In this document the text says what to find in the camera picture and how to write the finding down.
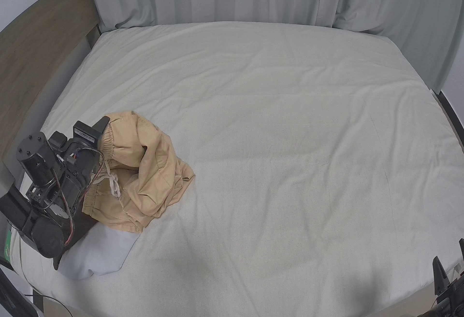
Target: headboard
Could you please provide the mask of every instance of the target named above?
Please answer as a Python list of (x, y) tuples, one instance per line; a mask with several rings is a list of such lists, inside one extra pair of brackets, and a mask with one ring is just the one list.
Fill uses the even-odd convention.
[(2, 160), (47, 82), (80, 42), (98, 39), (99, 22), (93, 0), (39, 0), (0, 32)]

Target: robotic arm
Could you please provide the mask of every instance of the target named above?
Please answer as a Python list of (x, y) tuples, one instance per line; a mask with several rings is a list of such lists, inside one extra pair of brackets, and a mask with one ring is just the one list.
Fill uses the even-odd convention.
[(98, 173), (101, 136), (109, 122), (102, 117), (93, 127), (74, 124), (73, 138), (42, 132), (18, 146), (16, 158), (32, 180), (26, 193), (18, 191), (10, 171), (0, 161), (0, 211), (22, 239), (46, 258), (60, 257), (75, 232), (85, 193)]

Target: black cylindrical motor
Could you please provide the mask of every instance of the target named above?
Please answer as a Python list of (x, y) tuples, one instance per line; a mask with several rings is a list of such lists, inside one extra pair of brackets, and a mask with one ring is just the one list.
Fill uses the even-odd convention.
[(16, 158), (38, 188), (54, 182), (52, 169), (56, 171), (59, 162), (45, 134), (41, 131), (30, 135), (20, 143), (16, 150)]

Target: white label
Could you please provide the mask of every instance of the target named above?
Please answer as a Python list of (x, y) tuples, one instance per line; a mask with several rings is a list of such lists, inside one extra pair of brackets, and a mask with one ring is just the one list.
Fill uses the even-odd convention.
[(92, 138), (90, 135), (87, 135), (87, 134), (85, 134), (85, 133), (82, 133), (79, 129), (74, 128), (74, 132), (75, 132), (77, 135), (80, 135), (82, 138), (85, 138), (85, 139), (88, 140), (89, 142), (95, 143), (95, 138)]

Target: mattress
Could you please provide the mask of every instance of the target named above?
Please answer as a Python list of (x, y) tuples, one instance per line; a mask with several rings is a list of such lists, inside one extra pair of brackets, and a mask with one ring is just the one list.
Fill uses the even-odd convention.
[(459, 261), (464, 154), (388, 39), (213, 22), (103, 34), (43, 131), (134, 110), (196, 177), (115, 273), (73, 281), (12, 239), (39, 292), (93, 316), (362, 316)]

